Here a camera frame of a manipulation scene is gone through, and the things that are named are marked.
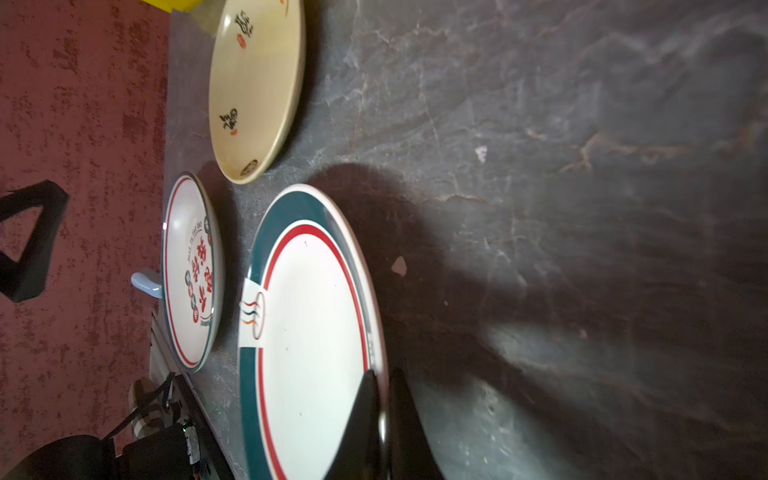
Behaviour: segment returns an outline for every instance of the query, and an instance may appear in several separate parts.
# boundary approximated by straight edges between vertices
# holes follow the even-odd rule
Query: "marble countertop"
[[[189,170],[219,217],[191,377],[235,476],[240,279],[299,182],[359,238],[446,478],[768,475],[765,3],[305,5],[296,121],[244,186],[210,144],[214,38],[171,16],[165,200]]]

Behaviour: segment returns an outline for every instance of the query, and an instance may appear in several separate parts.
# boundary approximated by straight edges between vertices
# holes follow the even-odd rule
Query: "cream plate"
[[[247,184],[288,135],[304,73],[301,0],[228,0],[210,66],[210,138],[224,176]]]

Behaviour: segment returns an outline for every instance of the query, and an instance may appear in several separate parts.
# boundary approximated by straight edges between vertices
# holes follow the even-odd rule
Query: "gray marble surface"
[[[359,238],[446,478],[767,477],[766,7],[308,1],[292,133],[245,186],[210,144],[214,39],[174,12],[165,194],[199,172],[219,215],[192,380],[236,476],[239,279],[305,182]]]

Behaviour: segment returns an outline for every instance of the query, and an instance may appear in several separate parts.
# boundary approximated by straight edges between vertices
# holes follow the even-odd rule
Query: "green rim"
[[[350,245],[343,236],[342,227],[334,220],[332,213],[316,197],[307,192],[293,190],[272,204],[264,214],[259,225],[253,249],[250,254],[250,265],[247,278],[263,285],[267,262],[270,259],[273,246],[282,233],[293,223],[309,220],[324,228],[336,242],[342,257],[349,266],[355,290],[357,291],[362,323],[366,338],[370,338],[370,318],[366,298],[362,294],[359,272],[355,268]],[[256,388],[257,349],[253,347],[240,348],[240,411],[243,420],[243,438],[245,440],[246,457],[251,478],[272,478],[267,451],[261,438],[259,403]]]

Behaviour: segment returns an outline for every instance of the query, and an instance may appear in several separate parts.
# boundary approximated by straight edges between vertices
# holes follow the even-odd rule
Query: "ceramic plate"
[[[259,225],[240,301],[240,399],[251,478],[323,478],[363,373],[387,366],[371,279],[319,190],[285,189]]]
[[[224,258],[216,214],[200,180],[183,173],[163,222],[163,297],[179,363],[196,372],[219,326]]]
[[[236,184],[261,175],[285,141],[304,72],[301,0],[228,0],[210,66],[210,137]]]

